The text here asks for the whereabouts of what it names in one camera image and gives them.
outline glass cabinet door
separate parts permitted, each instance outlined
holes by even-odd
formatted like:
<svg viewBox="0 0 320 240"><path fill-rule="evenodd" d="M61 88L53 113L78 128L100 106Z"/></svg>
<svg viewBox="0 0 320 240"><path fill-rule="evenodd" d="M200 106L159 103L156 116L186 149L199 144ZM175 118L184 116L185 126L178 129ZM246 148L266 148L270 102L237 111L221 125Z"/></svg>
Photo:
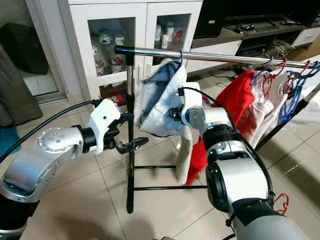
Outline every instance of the glass cabinet door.
<svg viewBox="0 0 320 240"><path fill-rule="evenodd" d="M201 5L202 3L198 1L149 3L145 47L189 51ZM149 76L162 59L161 57L146 56L144 76Z"/></svg>
<svg viewBox="0 0 320 240"><path fill-rule="evenodd" d="M71 5L70 11L90 96L106 96L101 86L108 93L125 90L126 58L115 54L115 44L145 47L147 4ZM141 68L144 57L134 60Z"/></svg>

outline clothes rack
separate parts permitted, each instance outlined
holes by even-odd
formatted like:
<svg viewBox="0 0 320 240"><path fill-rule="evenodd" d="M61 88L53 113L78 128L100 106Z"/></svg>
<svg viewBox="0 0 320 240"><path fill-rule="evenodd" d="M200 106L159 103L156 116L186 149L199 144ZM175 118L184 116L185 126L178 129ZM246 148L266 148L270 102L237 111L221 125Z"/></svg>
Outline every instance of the clothes rack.
<svg viewBox="0 0 320 240"><path fill-rule="evenodd" d="M163 50L163 49L149 49L141 47L115 45L114 50L116 54L123 54L126 58L126 77L127 77L127 110L129 113L134 113L135 104L135 81L134 81L134 59L135 55L162 57L162 58L181 58L183 55L184 59L190 60L201 60L201 61L214 61L214 62L225 62L235 64L256 64L256 65L269 65L269 66L280 66L283 61L277 59L268 59L261 57L244 57L244 56L232 56L232 55L220 55L220 54L209 54L209 53L197 53L197 52L181 52L174 50ZM286 61L287 67L293 68L305 68L306 62L302 61ZM317 65L315 63L309 64L306 68L313 69ZM310 99L320 91L320 84L304 98L304 102L299 104L296 111L301 111ZM265 144L270 138L273 137L277 132L270 132ZM128 122L128 140L131 142L134 139L134 121ZM135 187L135 170L136 169L167 169L176 168L175 165L135 165L135 152L129 153L129 164L128 164L128 184L127 184L127 199L126 209L129 214L134 211L134 192L135 191L150 191L150 190L177 190L177 189L206 189L206 185L178 185L178 186L149 186L149 187Z"/></svg>

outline drawer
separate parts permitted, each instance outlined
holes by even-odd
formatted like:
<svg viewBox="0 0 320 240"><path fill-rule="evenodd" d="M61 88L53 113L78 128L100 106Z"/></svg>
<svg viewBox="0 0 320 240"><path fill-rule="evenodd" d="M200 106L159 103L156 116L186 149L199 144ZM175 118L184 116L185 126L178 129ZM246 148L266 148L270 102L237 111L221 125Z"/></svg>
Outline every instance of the drawer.
<svg viewBox="0 0 320 240"><path fill-rule="evenodd" d="M231 41L225 42L216 45L203 46L192 48L190 52L193 53L203 53L203 54L222 54L222 55L232 55L234 56L241 44L241 40L239 41ZM218 66L224 64L224 62L220 61L200 61L200 60L188 60L186 64L186 71L188 73L198 71L201 69L207 69L214 66Z"/></svg>
<svg viewBox="0 0 320 240"><path fill-rule="evenodd" d="M299 34L292 46L295 47L303 44L313 43L319 34L320 27L305 29Z"/></svg>

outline red garment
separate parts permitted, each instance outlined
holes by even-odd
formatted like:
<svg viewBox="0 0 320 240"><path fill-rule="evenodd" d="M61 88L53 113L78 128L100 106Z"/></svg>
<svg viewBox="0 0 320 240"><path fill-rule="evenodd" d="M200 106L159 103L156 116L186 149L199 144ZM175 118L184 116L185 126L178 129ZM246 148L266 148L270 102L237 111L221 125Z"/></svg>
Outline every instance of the red garment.
<svg viewBox="0 0 320 240"><path fill-rule="evenodd" d="M247 107L255 100L254 95L250 91L250 82L253 80L254 72L254 70L247 70L241 73L216 98L216 100L229 111L235 125L238 124ZM199 137L198 143L193 145L191 162L186 180L187 185L192 184L201 169L208 165L206 152L205 144L201 137Z"/></svg>

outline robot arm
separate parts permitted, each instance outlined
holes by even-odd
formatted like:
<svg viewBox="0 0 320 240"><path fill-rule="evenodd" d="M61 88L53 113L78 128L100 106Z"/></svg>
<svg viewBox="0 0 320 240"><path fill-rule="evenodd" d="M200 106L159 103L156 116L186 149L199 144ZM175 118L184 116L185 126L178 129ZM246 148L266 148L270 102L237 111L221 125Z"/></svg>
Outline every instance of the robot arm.
<svg viewBox="0 0 320 240"><path fill-rule="evenodd" d="M199 89L197 83L188 87ZM222 107L202 106L202 95L184 89L182 122L199 130L206 148L207 193L211 204L229 215L239 240L307 240L288 217L273 210L274 193L267 169L243 136L233 129Z"/></svg>
<svg viewBox="0 0 320 240"><path fill-rule="evenodd" d="M32 148L12 161L0 180L0 239L20 239L38 203L56 173L82 153L99 154L116 148L121 154L134 151L148 142L139 137L123 144L118 138L118 124L133 120L120 113L114 103L103 100L90 115L86 128L50 128L44 130Z"/></svg>

